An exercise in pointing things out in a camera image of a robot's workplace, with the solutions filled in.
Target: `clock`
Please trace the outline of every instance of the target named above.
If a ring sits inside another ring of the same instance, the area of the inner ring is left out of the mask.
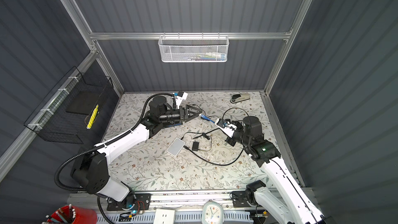
[[[207,202],[203,206],[202,224],[221,224],[224,221],[224,210],[216,202]]]

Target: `stapler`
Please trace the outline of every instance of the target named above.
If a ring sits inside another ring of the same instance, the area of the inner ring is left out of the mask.
[[[250,95],[248,93],[241,93],[241,94],[235,94],[232,96],[230,102],[231,103],[238,103],[241,101],[246,101],[250,99]]]

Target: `red pen holder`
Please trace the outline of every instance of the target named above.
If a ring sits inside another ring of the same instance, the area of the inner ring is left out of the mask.
[[[97,223],[97,213],[92,209],[87,208],[79,208],[76,206],[72,206],[72,208],[76,211],[75,220],[72,222],[73,224],[96,224]],[[69,218],[69,206],[65,206],[61,208],[64,214]],[[62,222],[59,216],[54,212],[51,217],[55,220]]]

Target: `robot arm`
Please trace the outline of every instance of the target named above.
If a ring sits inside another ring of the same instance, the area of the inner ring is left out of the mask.
[[[226,142],[243,145],[246,153],[266,172],[281,194],[286,205],[277,199],[262,181],[248,184],[246,197],[252,205],[261,205],[281,224],[321,224],[325,223],[322,212],[304,194],[296,180],[291,176],[281,154],[273,143],[264,140],[261,122],[257,117],[248,116],[243,125],[217,119],[216,126],[228,137]]]
[[[149,102],[149,111],[135,129],[131,128],[105,143],[96,144],[95,146],[101,146],[114,141],[95,152],[77,157],[70,173],[71,177],[89,194],[111,197],[118,202],[123,202],[126,208],[129,208],[135,202],[134,192],[127,185],[109,176],[108,165],[123,152],[153,137],[161,129],[181,125],[202,113],[201,109],[191,105],[180,107],[187,93],[178,92],[174,96],[177,99],[174,99],[173,107],[167,103],[164,96],[154,97]]]

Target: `power outlet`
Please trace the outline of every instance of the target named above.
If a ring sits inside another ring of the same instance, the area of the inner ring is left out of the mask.
[[[173,224],[175,215],[175,210],[157,208],[153,224]]]

